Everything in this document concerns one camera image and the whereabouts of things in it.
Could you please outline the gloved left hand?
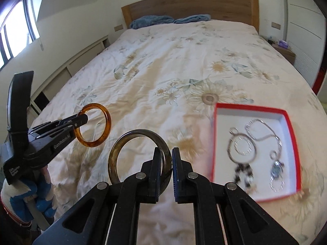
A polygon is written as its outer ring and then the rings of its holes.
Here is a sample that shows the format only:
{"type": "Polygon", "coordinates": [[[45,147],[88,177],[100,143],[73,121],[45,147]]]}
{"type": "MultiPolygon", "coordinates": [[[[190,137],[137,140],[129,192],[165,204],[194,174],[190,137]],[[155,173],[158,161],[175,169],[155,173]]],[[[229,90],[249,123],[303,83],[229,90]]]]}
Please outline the gloved left hand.
{"type": "Polygon", "coordinates": [[[3,182],[1,189],[1,202],[9,216],[21,225],[27,225],[34,217],[27,202],[34,201],[37,211],[46,218],[53,218],[57,210],[57,200],[53,192],[48,168],[40,170],[35,181],[17,180],[9,184],[3,182]]]}

